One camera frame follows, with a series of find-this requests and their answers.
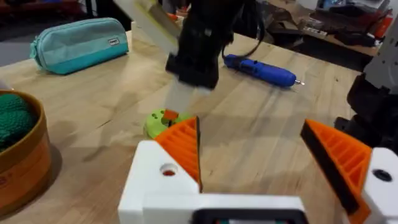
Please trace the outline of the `white orange left gripper left finger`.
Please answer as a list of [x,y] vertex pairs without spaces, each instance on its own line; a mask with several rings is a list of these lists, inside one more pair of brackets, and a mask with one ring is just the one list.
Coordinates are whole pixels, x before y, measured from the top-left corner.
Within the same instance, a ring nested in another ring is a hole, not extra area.
[[202,190],[200,125],[194,116],[136,148],[118,205],[120,223],[191,223],[177,199]]

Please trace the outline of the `white orange left gripper right finger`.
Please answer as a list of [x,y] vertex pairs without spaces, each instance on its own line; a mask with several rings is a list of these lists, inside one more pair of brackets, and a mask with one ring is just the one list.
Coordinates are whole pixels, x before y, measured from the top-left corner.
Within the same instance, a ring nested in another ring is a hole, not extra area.
[[343,223],[397,223],[397,154],[312,119],[301,138],[344,210]]

